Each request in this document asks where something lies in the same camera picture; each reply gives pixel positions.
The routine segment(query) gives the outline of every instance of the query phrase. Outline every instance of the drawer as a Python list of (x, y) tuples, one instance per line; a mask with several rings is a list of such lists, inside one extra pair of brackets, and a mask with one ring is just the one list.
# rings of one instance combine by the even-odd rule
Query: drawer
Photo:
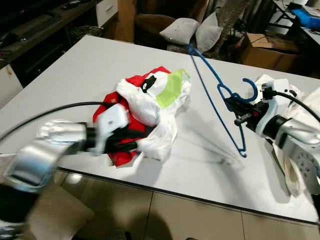
[(105, 24), (118, 11), (118, 0), (102, 0), (96, 5), (98, 26)]

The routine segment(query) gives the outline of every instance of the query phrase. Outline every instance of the blue plastic hanger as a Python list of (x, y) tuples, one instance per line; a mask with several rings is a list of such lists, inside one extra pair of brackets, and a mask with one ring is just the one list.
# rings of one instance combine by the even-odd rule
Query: blue plastic hanger
[(221, 95), (224, 103), (225, 103), (226, 97), (224, 96), (224, 94), (223, 94), (223, 92), (222, 92), (222, 89), (226, 90), (226, 91), (230, 94), (231, 97), (235, 97), (235, 98), (241, 100), (241, 101), (244, 102), (244, 103), (248, 103), (248, 102), (254, 101), (254, 100), (257, 98), (257, 96), (258, 96), (258, 89), (257, 89), (256, 84), (255, 84), (253, 81), (251, 81), (250, 79), (248, 79), (248, 78), (243, 78), (243, 79), (242, 79), (243, 82), (249, 83), (249, 84), (252, 86), (252, 88), (253, 88), (253, 96), (250, 97), (250, 98), (242, 98), (238, 93), (232, 92), (226, 85), (224, 85), (224, 83), (222, 82), (221, 78), (219, 77), (219, 75), (218, 75), (218, 74), (216, 73), (216, 71), (214, 70), (214, 68), (210, 65), (210, 63), (205, 59), (205, 57), (204, 57), (192, 44), (189, 44), (188, 47), (187, 47), (187, 49), (188, 49), (188, 53), (189, 53), (189, 55), (191, 56), (191, 59), (192, 59), (192, 61), (193, 61), (194, 67), (195, 67), (195, 69), (196, 69), (196, 71), (197, 71), (197, 73), (198, 73), (198, 76), (199, 76), (199, 78), (200, 78), (200, 80), (201, 80), (201, 83), (202, 83), (202, 86), (203, 86), (203, 88), (204, 88), (204, 90), (205, 90), (205, 93), (206, 93), (207, 97), (209, 98), (209, 101), (210, 101), (210, 103), (211, 103), (211, 105), (212, 105), (212, 107), (213, 107), (216, 115), (218, 116), (221, 124), (223, 125), (225, 131), (228, 133), (230, 139), (232, 140), (232, 142), (233, 142), (234, 146), (236, 147), (237, 151), (239, 152), (239, 154), (240, 154), (242, 157), (246, 158), (246, 157), (247, 157), (247, 154), (246, 154), (246, 141), (245, 141), (244, 130), (243, 130), (242, 126), (241, 126), (241, 125), (239, 126), (239, 131), (240, 131), (241, 140), (242, 140), (242, 147), (238, 147), (236, 141), (234, 140), (233, 136), (232, 136), (231, 133), (229, 132), (226, 124), (224, 123), (223, 119), (221, 118), (221, 116), (220, 116), (220, 114), (219, 114), (219, 112), (218, 112), (218, 110), (217, 110), (217, 108), (216, 108), (213, 100), (211, 99), (211, 97), (210, 97), (210, 95), (209, 95), (209, 93), (208, 93), (208, 90), (207, 90), (207, 88), (206, 88), (206, 85), (205, 85), (205, 83), (204, 83), (204, 80), (203, 80), (203, 78), (201, 77), (201, 74), (200, 74), (200, 72), (199, 72), (199, 69), (198, 69), (198, 67), (197, 67), (197, 65), (196, 65), (196, 62), (195, 62), (195, 59), (194, 59), (193, 54), (198, 55), (198, 56), (204, 61), (204, 63), (208, 66), (208, 68), (211, 70), (211, 72), (213, 73), (213, 75), (214, 75), (215, 78), (217, 79), (218, 85), (217, 85), (216, 87), (217, 87), (217, 89), (218, 89), (218, 91), (219, 91), (219, 93), (220, 93), (220, 95)]

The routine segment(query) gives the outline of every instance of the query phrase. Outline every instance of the white garment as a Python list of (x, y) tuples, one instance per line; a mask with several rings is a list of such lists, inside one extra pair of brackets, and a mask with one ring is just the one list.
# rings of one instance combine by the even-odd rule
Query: white garment
[(146, 157), (165, 160), (169, 156), (171, 146), (177, 136), (176, 111), (184, 104), (186, 97), (189, 95), (191, 83), (189, 76), (182, 74), (179, 96), (163, 109), (156, 98), (166, 88), (168, 74), (163, 72), (151, 73), (146, 79), (152, 75), (156, 77), (156, 81), (147, 90), (147, 93), (125, 79), (120, 80), (116, 86), (116, 91), (127, 100), (130, 112), (135, 119), (144, 125), (156, 126), (148, 137), (136, 141), (137, 150), (143, 152)]

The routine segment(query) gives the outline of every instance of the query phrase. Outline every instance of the gray pillow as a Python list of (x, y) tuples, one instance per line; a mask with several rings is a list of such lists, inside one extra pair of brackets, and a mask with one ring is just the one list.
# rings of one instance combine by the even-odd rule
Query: gray pillow
[(161, 31), (160, 35), (168, 42), (187, 45), (198, 26), (199, 23), (196, 20), (182, 17), (178, 18), (165, 30)]
[(211, 13), (195, 32), (196, 47), (200, 53), (210, 50), (219, 40), (223, 28), (218, 26), (216, 13)]

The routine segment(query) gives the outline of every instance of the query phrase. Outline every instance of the blue object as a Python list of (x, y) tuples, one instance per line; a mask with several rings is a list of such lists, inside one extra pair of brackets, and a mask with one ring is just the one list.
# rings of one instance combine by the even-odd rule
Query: blue object
[(205, 93), (206, 93), (207, 97), (209, 98), (209, 101), (210, 101), (210, 103), (211, 103), (211, 105), (212, 105), (217, 117), (219, 118), (221, 124), (223, 125), (225, 131), (229, 135), (230, 139), (232, 140), (232, 142), (233, 142), (234, 146), (236, 147), (237, 151), (239, 152), (239, 154), (242, 157), (246, 158), (247, 157), (247, 154), (246, 154), (246, 141), (245, 141), (244, 130), (243, 130), (242, 126), (241, 125), (239, 126), (239, 131), (240, 131), (240, 134), (241, 134), (242, 147), (238, 147), (236, 141), (234, 140), (234, 138), (231, 135), (231, 133), (229, 132), (226, 124), (224, 123), (223, 119), (221, 118), (221, 116), (220, 116), (220, 114), (219, 114), (219, 112), (218, 112), (218, 110), (217, 110), (217, 108), (216, 108), (216, 106), (214, 104), (214, 101), (211, 99), (210, 94), (208, 93), (208, 90), (206, 88), (205, 82), (204, 82), (203, 78), (201, 77), (201, 74), (200, 74), (199, 69), (198, 69), (198, 67), (196, 65), (196, 62), (195, 62), (193, 54), (198, 55), (204, 61), (204, 63), (207, 65), (207, 67), (211, 70), (211, 72), (213, 73), (213, 75), (217, 79), (217, 81), (218, 81), (217, 89), (218, 89), (223, 101), (225, 101), (226, 97), (224, 96), (224, 94), (222, 92), (222, 89), (226, 90), (230, 94), (230, 96), (238, 98), (239, 100), (241, 100), (244, 103), (248, 103), (248, 102), (254, 101), (258, 96), (258, 89), (257, 89), (256, 84), (253, 81), (251, 81), (250, 79), (244, 78), (242, 81), (246, 82), (246, 83), (249, 83), (252, 86), (252, 88), (253, 88), (253, 96), (250, 97), (250, 98), (242, 98), (238, 93), (232, 92), (226, 85), (224, 85), (224, 83), (222, 82), (221, 78), (219, 77), (219, 75), (214, 70), (214, 68), (210, 65), (210, 63), (205, 59), (205, 57), (192, 44), (189, 44), (187, 49), (188, 49), (188, 53), (191, 56), (191, 59), (193, 61), (194, 67), (195, 67), (195, 69), (196, 69), (196, 71), (198, 73), (198, 76), (199, 76), (199, 78), (201, 80), (201, 83), (202, 83), (202, 86), (203, 86), (203, 88), (205, 90)]
[(300, 19), (303, 26), (309, 29), (320, 28), (320, 18), (309, 15), (302, 8), (292, 10), (292, 12)]

